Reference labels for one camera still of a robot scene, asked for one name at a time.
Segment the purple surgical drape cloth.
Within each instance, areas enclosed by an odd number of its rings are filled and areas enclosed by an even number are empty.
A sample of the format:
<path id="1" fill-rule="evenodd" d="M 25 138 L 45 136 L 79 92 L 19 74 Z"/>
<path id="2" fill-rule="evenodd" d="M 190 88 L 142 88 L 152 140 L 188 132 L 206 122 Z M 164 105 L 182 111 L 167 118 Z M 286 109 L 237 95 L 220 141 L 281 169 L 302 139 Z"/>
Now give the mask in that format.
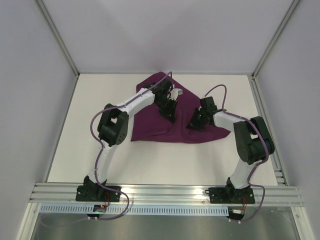
<path id="1" fill-rule="evenodd" d="M 175 121 L 170 122 L 161 116 L 156 104 L 149 105 L 134 115 L 132 142 L 200 144 L 220 140 L 230 134 L 230 131 L 213 125 L 206 125 L 204 130 L 188 129 L 195 109 L 201 106 L 200 98 L 173 78 L 170 81 L 182 89 L 182 95 L 177 99 Z"/>

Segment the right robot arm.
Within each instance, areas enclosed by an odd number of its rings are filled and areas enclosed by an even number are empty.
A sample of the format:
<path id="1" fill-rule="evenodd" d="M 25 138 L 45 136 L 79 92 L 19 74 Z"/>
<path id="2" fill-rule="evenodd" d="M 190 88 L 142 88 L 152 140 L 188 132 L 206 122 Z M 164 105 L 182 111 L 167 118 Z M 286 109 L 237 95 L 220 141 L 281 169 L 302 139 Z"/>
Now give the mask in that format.
<path id="1" fill-rule="evenodd" d="M 274 153 L 274 142 L 262 117 L 246 118 L 218 109 L 212 97 L 200 99 L 200 107 L 194 110 L 187 128 L 203 131 L 207 125 L 234 133 L 239 161 L 224 191 L 227 200 L 236 203 L 249 192 L 257 167 Z"/>

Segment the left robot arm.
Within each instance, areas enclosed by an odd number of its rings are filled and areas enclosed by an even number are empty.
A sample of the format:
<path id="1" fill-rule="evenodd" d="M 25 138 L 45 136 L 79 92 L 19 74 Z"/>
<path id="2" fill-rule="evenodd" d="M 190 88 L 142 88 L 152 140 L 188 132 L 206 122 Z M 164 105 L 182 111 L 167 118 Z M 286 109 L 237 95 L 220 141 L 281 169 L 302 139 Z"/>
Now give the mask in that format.
<path id="1" fill-rule="evenodd" d="M 147 84 L 123 103 L 109 103 L 97 113 L 90 122 L 90 132 L 101 148 L 93 170 L 84 178 L 78 193 L 89 200 L 100 201 L 107 192 L 103 186 L 108 179 L 112 158 L 127 137 L 129 120 L 144 108 L 156 105 L 160 115 L 173 122 L 178 97 L 182 94 L 182 89 L 175 88 L 168 78 L 163 78 L 157 83 Z"/>

